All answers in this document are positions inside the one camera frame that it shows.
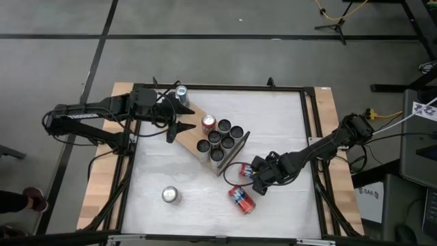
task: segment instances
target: wooden board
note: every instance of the wooden board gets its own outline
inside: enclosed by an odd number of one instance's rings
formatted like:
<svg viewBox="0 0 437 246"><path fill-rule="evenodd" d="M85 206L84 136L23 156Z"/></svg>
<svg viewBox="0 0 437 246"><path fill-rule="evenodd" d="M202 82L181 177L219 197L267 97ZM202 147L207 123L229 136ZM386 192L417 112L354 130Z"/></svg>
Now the wooden board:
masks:
<svg viewBox="0 0 437 246"><path fill-rule="evenodd" d="M197 142L201 139L207 139L207 136L202 131L201 124L202 118L206 113L192 102L190 102L190 109L193 110L195 114L182 115L178 120L185 124L194 124L196 128L178 133L176 135L176 141L197 156Z"/></svg>
<svg viewBox="0 0 437 246"><path fill-rule="evenodd" d="M133 83L115 83L112 95L120 95L129 93L132 90ZM338 127L337 111L335 109L335 103L333 94L330 88L315 87L316 100L318 105L318 111L320 115L320 122L322 125L323 135L326 136ZM309 106L309 116L311 124L311 131L315 132L314 119L312 117L311 103L307 103ZM115 122L105 121L103 130L111 132L120 132L122 128ZM99 146L96 155L109 150L107 146ZM343 152L339 152L339 156L346 157ZM84 228L91 222L91 220L98 214L100 209L106 203L109 192L111 190L111 183L115 171L115 163L117 157L109 155L98 159L91 171L91 178L88 183L88 188L85 194L85 199L82 206L82 211L79 217L77 228ZM334 196L336 204L339 210L343 213L345 218L352 224L354 229L363 234L363 226L361 224L361 218L356 204L356 198L354 194L354 188L352 185L352 179L349 173L348 164L340 159L333 159L330 164L331 182L333 184ZM114 209L114 215L117 214L116 204ZM330 214L327 207L325 207L326 224L328 226L328 232L333 233L332 223L330 220ZM114 228L114 221L116 216L113 216L111 220L111 228Z"/></svg>

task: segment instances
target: table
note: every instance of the table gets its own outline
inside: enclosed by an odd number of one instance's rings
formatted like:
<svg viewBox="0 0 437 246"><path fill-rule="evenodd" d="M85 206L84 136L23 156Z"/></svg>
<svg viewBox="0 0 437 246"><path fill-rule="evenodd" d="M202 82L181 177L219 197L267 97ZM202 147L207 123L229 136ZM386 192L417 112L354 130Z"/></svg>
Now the table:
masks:
<svg viewBox="0 0 437 246"><path fill-rule="evenodd" d="M129 93L132 89L133 83L115 83L112 95L119 95L124 93ZM320 116L320 122L322 127L323 136L328 135L333 129L338 127L338 117L335 110L335 104L333 100L333 95L330 88L327 87L317 87L314 88L315 98L317 100L317 106ZM309 121L311 126L311 132L315 132L315 120L313 117L313 108L311 107L311 98L306 97L308 111L309 111ZM114 122L104 122L103 129L110 132L118 132L122 129ZM107 152L107 146L99 146L96 155ZM343 152L339 153L339 156L346 157ZM81 215L77 224L77 228L85 227L98 211L103 207L104 203L107 201L109 194L111 192L111 187L113 184L115 164L117 162L117 157L114 155L109 155L102 157L95 161L93 169L91 171L91 177L89 179L89 184L85 194L85 199L83 202L83 207L81 210ZM358 211L358 206L356 205L356 199L354 196L354 189L352 185L352 180L350 178L348 164L340 159L333 159L330 164L330 176L333 186L333 193L335 197L336 204L338 205L340 211L344 214L345 218L352 224L352 226L360 233L363 233L363 227L361 225L361 218ZM333 227L330 220L329 210L325 206L325 217L328 233L333 233ZM108 228L115 228L116 221L119 216L119 202L114 206L113 214L111 220L108 222Z"/></svg>

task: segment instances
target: sticker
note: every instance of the sticker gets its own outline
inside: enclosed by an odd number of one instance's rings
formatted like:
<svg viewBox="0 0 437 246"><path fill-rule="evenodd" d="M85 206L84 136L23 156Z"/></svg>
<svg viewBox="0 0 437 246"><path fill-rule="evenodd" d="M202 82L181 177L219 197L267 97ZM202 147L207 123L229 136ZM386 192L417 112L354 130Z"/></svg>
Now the sticker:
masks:
<svg viewBox="0 0 437 246"><path fill-rule="evenodd" d="M426 106L418 102L413 102L412 112L417 116L437 121L437 108L433 106Z"/></svg>

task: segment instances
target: can lid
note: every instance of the can lid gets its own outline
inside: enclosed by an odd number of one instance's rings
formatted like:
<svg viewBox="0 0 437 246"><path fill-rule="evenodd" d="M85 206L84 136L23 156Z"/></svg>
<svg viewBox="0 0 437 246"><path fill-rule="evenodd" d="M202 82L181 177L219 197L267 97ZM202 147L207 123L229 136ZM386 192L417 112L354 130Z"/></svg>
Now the can lid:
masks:
<svg viewBox="0 0 437 246"><path fill-rule="evenodd" d="M221 145L225 149L230 149L230 148L232 148L234 146L234 139L232 137L224 137L221 140Z"/></svg>
<svg viewBox="0 0 437 246"><path fill-rule="evenodd" d="M179 85L176 87L176 94L177 95L183 96L186 94L187 91L188 91L187 88L183 85Z"/></svg>
<svg viewBox="0 0 437 246"><path fill-rule="evenodd" d="M212 116L212 115L205 115L202 118L202 122L205 125L209 126L209 125L212 125L212 124L214 124L216 122L216 118L214 116Z"/></svg>
<svg viewBox="0 0 437 246"><path fill-rule="evenodd" d="M218 131L211 131L208 134L208 140L210 140L211 143L215 144L220 142L221 134Z"/></svg>
<svg viewBox="0 0 437 246"><path fill-rule="evenodd" d="M243 128L241 128L240 126L234 126L231 128L231 136L232 137L242 137L243 136Z"/></svg>
<svg viewBox="0 0 437 246"><path fill-rule="evenodd" d="M211 148L211 144L208 140L202 139L202 140L197 142L197 150L199 152L202 152L202 153L207 152L210 150L210 148Z"/></svg>
<svg viewBox="0 0 437 246"><path fill-rule="evenodd" d="M213 149L211 151L211 159L213 161L221 161L221 160L223 160L223 157L225 157L225 154L223 153L223 150L221 150L221 149Z"/></svg>
<svg viewBox="0 0 437 246"><path fill-rule="evenodd" d="M229 120L221 120L218 122L218 128L222 131L228 131L231 128L231 122Z"/></svg>
<svg viewBox="0 0 437 246"><path fill-rule="evenodd" d="M178 190L175 187L165 187L163 190L163 200L164 202L172 202L176 200L176 197L178 196Z"/></svg>

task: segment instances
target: soda can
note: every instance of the soda can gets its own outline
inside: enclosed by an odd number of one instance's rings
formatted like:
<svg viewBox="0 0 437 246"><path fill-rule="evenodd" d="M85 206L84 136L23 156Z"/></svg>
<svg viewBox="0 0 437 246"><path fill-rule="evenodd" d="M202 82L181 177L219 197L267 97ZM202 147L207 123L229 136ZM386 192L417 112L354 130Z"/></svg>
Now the soda can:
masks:
<svg viewBox="0 0 437 246"><path fill-rule="evenodd" d="M245 215L255 209L255 202L251 197L249 197L249 195L247 195L242 187L234 187L227 193Z"/></svg>
<svg viewBox="0 0 437 246"><path fill-rule="evenodd" d="M179 85L176 87L176 95L179 97L179 101L185 106L190 106L190 100L188 99L188 89L183 86Z"/></svg>
<svg viewBox="0 0 437 246"><path fill-rule="evenodd" d="M241 169L240 169L241 176L252 178L252 173L253 173L253 170L249 164L241 165Z"/></svg>
<svg viewBox="0 0 437 246"><path fill-rule="evenodd" d="M222 138L220 145L225 155L228 155L234 148L234 139L232 137L224 137Z"/></svg>
<svg viewBox="0 0 437 246"><path fill-rule="evenodd" d="M241 126L234 126L229 131L229 135L234 139L235 143L238 143L243 137L243 128Z"/></svg>
<svg viewBox="0 0 437 246"><path fill-rule="evenodd" d="M210 161L211 144L208 140L202 139L197 142L197 158L202 163Z"/></svg>
<svg viewBox="0 0 437 246"><path fill-rule="evenodd" d="M204 134L210 133L213 131L216 126L216 118L212 115L205 115L202 118L202 131Z"/></svg>
<svg viewBox="0 0 437 246"><path fill-rule="evenodd" d="M182 200L182 194L175 187L165 187L161 195L164 202L170 204L179 204Z"/></svg>
<svg viewBox="0 0 437 246"><path fill-rule="evenodd" d="M231 130L231 122L229 120L221 120L217 124L217 130L222 136L226 136Z"/></svg>
<svg viewBox="0 0 437 246"><path fill-rule="evenodd" d="M218 148L221 141L220 133L218 131L211 131L208 134L208 141L211 143L211 148Z"/></svg>
<svg viewBox="0 0 437 246"><path fill-rule="evenodd" d="M221 149L213 149L213 150L211 150L211 155L210 156L211 156L211 166L212 166L212 169L218 170L219 169L219 165L221 164L221 162L225 158L225 154L223 153L223 150L221 150Z"/></svg>

